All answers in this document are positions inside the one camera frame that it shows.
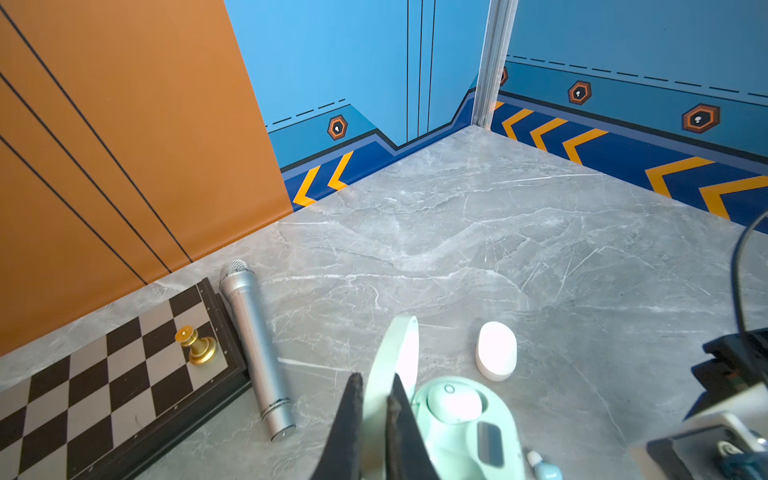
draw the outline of marble floor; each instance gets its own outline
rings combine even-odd
[[[640,478],[627,446],[682,419],[701,391],[690,367],[707,358],[702,343],[734,330],[741,229],[469,127],[1,358],[0,389],[204,276],[217,285],[239,257],[260,278],[299,429],[270,444],[249,391],[141,479],[309,478],[349,373],[367,374],[398,313],[419,318],[420,384],[488,385],[522,444],[569,480]],[[757,324],[768,236],[754,234],[743,260]],[[489,320],[518,338],[501,383],[474,364]]]

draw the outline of chessboard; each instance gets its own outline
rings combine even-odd
[[[195,366],[176,332],[219,343]],[[250,386],[207,279],[0,392],[0,480],[126,479]]]

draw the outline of chessboard border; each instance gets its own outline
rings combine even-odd
[[[112,449],[71,480],[135,478],[250,388],[243,348],[221,296],[207,278],[195,287],[219,339],[220,354],[227,359],[227,368],[214,378],[215,382],[208,382],[180,400],[174,410],[159,415],[136,437]]]

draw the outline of microphone grille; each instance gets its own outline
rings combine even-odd
[[[234,275],[235,273],[240,273],[240,272],[253,273],[253,270],[251,270],[250,267],[248,267],[248,264],[242,260],[239,260],[239,259],[230,260],[227,263],[225,263],[224,266],[222,267],[220,279],[224,280],[229,275]]]

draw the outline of black cable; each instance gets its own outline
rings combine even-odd
[[[768,210],[764,211],[761,215],[758,215],[757,218],[744,229],[741,233],[741,237],[739,237],[739,240],[736,242],[736,246],[733,248],[733,256],[730,261],[730,286],[733,293],[733,311],[736,314],[736,328],[739,331],[741,343],[744,345],[744,352],[746,356],[749,357],[755,373],[762,376],[763,381],[766,386],[768,386],[768,375],[765,370],[763,370],[763,367],[757,362],[755,357],[756,353],[754,352],[755,349],[747,341],[746,336],[748,333],[746,331],[746,317],[744,316],[743,304],[741,302],[741,281],[739,278],[739,263],[741,261],[741,253],[744,250],[746,239],[749,238],[752,231],[757,228],[757,225],[766,218],[768,218]]]

